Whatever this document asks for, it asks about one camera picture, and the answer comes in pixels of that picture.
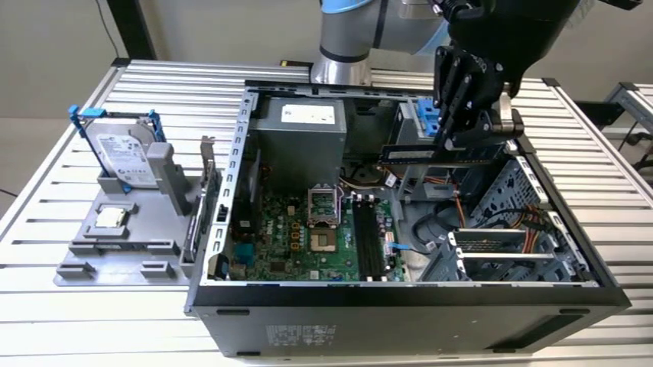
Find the sticker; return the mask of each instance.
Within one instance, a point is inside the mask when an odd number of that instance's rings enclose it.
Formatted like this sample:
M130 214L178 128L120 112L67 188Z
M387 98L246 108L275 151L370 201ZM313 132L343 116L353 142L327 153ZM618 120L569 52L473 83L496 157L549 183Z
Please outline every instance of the sticker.
M391 151L387 159L431 158L434 151Z
M335 339L335 325L267 325L271 346L330 346Z
M395 186L395 182L397 182L397 176L394 174L389 174L387 175L387 179L386 179L386 186L387 187L394 187Z
M334 106L285 105L282 122L335 125Z
M118 178L132 187L156 187L140 142L130 135L98 134L102 153Z

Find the screw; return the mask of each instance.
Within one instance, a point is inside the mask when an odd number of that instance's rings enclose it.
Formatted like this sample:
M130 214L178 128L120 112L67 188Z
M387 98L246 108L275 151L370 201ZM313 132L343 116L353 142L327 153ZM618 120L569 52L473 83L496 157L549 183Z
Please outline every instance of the screw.
M442 15L442 8L439 7L438 4L434 4L433 5L433 12L435 13L435 15L441 16Z

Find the white wall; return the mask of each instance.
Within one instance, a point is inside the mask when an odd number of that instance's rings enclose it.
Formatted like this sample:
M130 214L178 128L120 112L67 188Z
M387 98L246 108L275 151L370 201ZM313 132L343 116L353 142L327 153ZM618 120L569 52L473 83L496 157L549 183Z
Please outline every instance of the white wall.
M278 63L315 60L318 0L152 0L144 2L158 50L179 61ZM530 76L556 77L574 98L602 99L620 81L653 83L653 1L636 11L597 3L565 29ZM373 67L430 71L433 63L374 52Z
M0 117L66 117L114 58L94 0L0 0Z
M318 0L140 2L164 60L277 64L318 57ZM556 77L581 99L602 99L622 80L653 83L652 18L653 1L632 12L598 3L529 75ZM0 0L0 117L64 116L68 105L88 97L112 59L94 0ZM371 63L431 68L427 58L391 52L374 52Z
M528 74L556 77L576 99L604 99L618 82L653 83L652 19L652 0L633 11L597 2Z
M175 61L314 61L319 52L318 0L144 0L160 57ZM373 50L373 67L430 70L429 57Z

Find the ram slot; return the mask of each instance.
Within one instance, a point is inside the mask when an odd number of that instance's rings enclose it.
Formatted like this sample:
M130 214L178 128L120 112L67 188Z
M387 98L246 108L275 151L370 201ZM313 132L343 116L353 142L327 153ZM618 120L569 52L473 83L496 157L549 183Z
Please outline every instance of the ram slot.
M365 200L355 201L353 203L353 215L361 280L381 281L383 276L383 253L379 245L374 203Z

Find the aluminum table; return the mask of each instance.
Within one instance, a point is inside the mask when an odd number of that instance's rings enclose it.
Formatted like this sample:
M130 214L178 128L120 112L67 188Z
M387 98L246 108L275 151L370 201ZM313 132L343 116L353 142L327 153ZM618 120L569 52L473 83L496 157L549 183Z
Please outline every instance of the aluminum table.
M84 107L162 114L175 162L199 175L203 135L231 146L243 81L306 82L303 67L134 60L111 67ZM431 88L427 73L374 71L374 85ZM525 80L513 100L525 133L562 196L633 303L532 356L224 359L186 287L56 287L67 253L98 193L98 163L74 128L63 134L0 220L0 365L653 365L653 192L558 86Z

